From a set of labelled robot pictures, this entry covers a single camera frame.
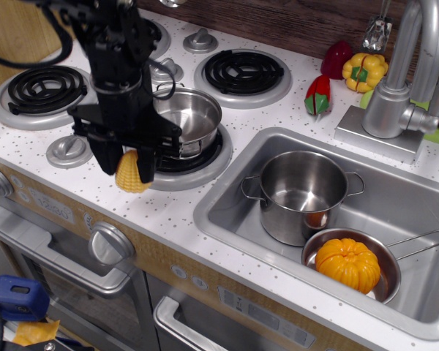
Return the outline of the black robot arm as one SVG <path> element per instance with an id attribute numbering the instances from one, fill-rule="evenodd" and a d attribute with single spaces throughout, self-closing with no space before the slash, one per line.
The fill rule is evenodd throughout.
<path id="1" fill-rule="evenodd" d="M 154 37 L 133 1 L 36 1 L 51 23 L 57 12 L 89 60 L 98 102 L 68 110 L 102 170 L 113 175 L 123 148 L 138 153 L 142 183 L 153 181 L 164 156 L 180 150 L 181 128 L 154 108 L 150 68 Z"/>

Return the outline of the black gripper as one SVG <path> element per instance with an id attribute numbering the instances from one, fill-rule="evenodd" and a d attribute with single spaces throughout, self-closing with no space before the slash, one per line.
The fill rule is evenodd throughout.
<path id="1" fill-rule="evenodd" d="M 149 78 L 126 88 L 105 86 L 94 90 L 97 103 L 68 109 L 74 119 L 75 134 L 87 139 L 102 171 L 108 175 L 116 172 L 123 147 L 138 148 L 140 180 L 151 183 L 157 164 L 156 152 L 180 152 L 181 128 L 156 111 Z"/>

